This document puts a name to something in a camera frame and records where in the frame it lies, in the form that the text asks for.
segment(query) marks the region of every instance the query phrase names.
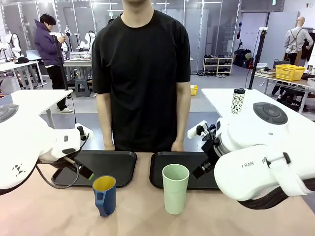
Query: yellow basket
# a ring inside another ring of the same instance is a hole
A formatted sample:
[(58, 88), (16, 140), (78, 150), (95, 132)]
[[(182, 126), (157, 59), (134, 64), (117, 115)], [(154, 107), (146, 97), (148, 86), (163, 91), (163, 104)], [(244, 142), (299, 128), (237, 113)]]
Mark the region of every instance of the yellow basket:
[(276, 65), (276, 78), (288, 81), (300, 80), (305, 69), (296, 65)]
[(197, 95), (197, 90), (198, 90), (197, 85), (191, 85), (191, 86), (190, 86), (190, 94), (191, 94), (192, 96), (196, 96), (196, 95)]

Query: blue mug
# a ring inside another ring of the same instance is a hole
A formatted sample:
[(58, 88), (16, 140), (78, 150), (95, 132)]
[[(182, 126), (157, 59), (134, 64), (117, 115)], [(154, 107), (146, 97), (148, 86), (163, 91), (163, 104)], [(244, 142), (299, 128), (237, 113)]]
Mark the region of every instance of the blue mug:
[(95, 195), (95, 206), (102, 217), (108, 216), (116, 208), (116, 180), (112, 176), (98, 177), (92, 185)]

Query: black hair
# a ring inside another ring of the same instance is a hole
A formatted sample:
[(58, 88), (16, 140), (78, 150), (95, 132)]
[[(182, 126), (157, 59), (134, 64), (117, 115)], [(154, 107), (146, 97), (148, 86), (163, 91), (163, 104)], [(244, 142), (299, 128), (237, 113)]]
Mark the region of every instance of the black hair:
[(57, 23), (55, 18), (52, 17), (49, 14), (42, 14), (42, 16), (39, 18), (39, 20), (40, 20), (41, 23), (45, 23), (46, 22), (50, 26), (55, 26), (56, 23)]

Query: person in purple jacket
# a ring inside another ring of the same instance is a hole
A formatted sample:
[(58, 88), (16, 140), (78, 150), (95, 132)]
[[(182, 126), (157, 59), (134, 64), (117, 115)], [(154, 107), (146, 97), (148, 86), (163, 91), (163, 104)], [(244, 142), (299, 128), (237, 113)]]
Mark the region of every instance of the person in purple jacket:
[[(35, 31), (35, 46), (45, 63), (48, 75), (53, 83), (53, 89), (64, 89), (63, 75), (58, 60), (57, 47), (53, 36), (50, 35), (53, 26), (56, 25), (56, 20), (48, 14), (43, 14), (39, 20), (40, 21), (35, 20), (37, 26)], [(58, 38), (58, 41), (61, 46), (61, 44), (65, 42), (65, 36)], [(68, 104), (65, 103), (65, 98), (58, 102), (57, 106), (62, 113), (73, 112), (67, 107)]]

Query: white shirt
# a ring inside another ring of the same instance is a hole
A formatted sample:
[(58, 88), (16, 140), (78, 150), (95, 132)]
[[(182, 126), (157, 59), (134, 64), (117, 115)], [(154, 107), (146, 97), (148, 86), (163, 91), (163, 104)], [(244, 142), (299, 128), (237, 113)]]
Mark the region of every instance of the white shirt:
[(302, 29), (301, 27), (295, 27), (285, 35), (285, 47), (286, 53), (297, 53), (302, 50), (304, 40), (309, 42), (309, 46), (313, 45), (313, 40), (310, 34), (306, 29)]

